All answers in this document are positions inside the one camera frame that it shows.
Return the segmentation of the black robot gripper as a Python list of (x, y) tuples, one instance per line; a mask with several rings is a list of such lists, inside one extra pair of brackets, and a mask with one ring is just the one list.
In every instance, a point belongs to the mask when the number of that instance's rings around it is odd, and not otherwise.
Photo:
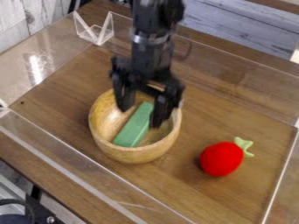
[(158, 128), (180, 106), (184, 85), (172, 72), (173, 40), (169, 35), (132, 37), (130, 56), (110, 59), (110, 79), (116, 105), (126, 112), (136, 102), (136, 91), (156, 96), (150, 127)]

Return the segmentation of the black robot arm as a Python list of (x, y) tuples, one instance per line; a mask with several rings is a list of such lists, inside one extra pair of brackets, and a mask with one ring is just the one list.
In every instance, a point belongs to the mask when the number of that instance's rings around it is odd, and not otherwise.
[(129, 0), (132, 11), (130, 56), (110, 59), (116, 105), (128, 111), (136, 102), (136, 92), (153, 97), (149, 125), (160, 127), (180, 106), (184, 85), (170, 66), (173, 30), (182, 20), (182, 0)]

